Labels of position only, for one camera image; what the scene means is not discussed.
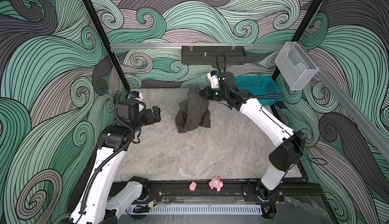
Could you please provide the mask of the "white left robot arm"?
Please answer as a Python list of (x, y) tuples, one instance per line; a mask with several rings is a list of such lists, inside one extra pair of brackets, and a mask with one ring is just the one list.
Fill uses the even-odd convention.
[(67, 224), (116, 224), (130, 205), (149, 198), (147, 178), (134, 176), (112, 199), (110, 189), (118, 167), (143, 126), (158, 123), (161, 110), (134, 98), (115, 104), (116, 124), (106, 127), (97, 144), (96, 159), (85, 190)]

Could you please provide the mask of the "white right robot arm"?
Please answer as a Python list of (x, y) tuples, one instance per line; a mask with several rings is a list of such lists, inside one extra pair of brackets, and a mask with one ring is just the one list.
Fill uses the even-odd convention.
[(283, 98), (272, 82), (264, 77), (235, 77), (230, 72), (212, 71), (207, 79), (210, 86), (200, 91), (207, 100), (226, 101), (253, 121), (271, 140), (275, 149), (269, 154), (270, 165), (261, 178), (259, 192), (263, 199), (282, 183), (287, 172), (304, 154), (306, 135), (283, 124), (265, 105)]

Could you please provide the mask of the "dark grey pinstripe shirt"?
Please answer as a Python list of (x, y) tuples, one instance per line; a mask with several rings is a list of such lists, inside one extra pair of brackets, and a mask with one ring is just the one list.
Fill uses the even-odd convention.
[(193, 131), (198, 127), (210, 128), (209, 101), (199, 94), (200, 89), (190, 87), (187, 99), (179, 103), (175, 124), (179, 133)]

